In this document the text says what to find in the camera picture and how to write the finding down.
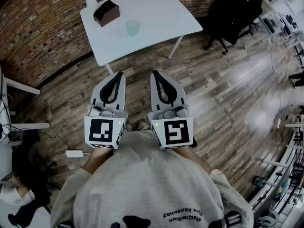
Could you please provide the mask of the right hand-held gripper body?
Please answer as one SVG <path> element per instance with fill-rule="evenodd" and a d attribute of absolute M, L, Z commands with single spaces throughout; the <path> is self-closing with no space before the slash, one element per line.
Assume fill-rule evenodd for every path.
<path fill-rule="evenodd" d="M 150 112 L 148 119 L 161 150 L 194 146 L 193 118 L 187 105 Z"/>

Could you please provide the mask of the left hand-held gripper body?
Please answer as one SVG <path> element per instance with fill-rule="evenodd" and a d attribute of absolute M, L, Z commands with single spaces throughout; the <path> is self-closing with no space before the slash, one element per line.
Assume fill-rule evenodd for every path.
<path fill-rule="evenodd" d="M 84 117 L 85 143 L 93 148 L 118 148 L 126 129 L 128 113 L 109 107 L 89 106 Z"/>

